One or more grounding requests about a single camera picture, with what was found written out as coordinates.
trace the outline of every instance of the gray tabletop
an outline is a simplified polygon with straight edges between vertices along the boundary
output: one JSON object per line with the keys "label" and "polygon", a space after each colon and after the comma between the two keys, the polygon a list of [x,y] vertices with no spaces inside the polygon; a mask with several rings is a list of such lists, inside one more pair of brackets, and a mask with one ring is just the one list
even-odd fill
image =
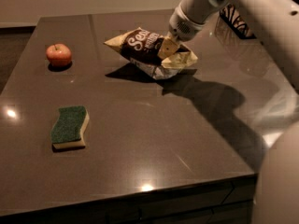
{"label": "gray tabletop", "polygon": [[[103,42],[172,11],[42,18],[1,97],[0,215],[257,174],[295,122],[297,95],[257,40],[218,15],[187,45],[198,63],[155,81]],[[73,65],[51,72],[46,47]],[[85,105],[84,149],[53,152],[58,108]],[[8,110],[16,116],[10,117]]]}

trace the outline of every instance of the snack bag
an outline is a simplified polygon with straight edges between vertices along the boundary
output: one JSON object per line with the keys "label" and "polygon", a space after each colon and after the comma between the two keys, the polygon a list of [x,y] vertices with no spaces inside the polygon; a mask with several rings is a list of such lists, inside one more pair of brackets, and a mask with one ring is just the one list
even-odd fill
{"label": "snack bag", "polygon": [[116,36],[105,44],[154,79],[173,77],[197,62],[191,50],[170,36],[141,28]]}

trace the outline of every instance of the green scrubbing pad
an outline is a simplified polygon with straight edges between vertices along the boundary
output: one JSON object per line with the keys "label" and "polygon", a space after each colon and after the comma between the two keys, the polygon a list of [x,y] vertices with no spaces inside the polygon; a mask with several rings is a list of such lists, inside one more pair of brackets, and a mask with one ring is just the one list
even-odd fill
{"label": "green scrubbing pad", "polygon": [[60,116],[51,131],[51,141],[56,149],[85,147],[83,134],[89,121],[84,106],[59,108]]}

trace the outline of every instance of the red apple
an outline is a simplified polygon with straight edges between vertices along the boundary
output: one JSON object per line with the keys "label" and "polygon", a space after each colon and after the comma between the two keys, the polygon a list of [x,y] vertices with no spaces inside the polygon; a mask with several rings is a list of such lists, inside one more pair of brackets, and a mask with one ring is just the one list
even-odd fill
{"label": "red apple", "polygon": [[64,67],[72,62],[72,52],[65,44],[54,44],[46,50],[47,59],[54,67]]}

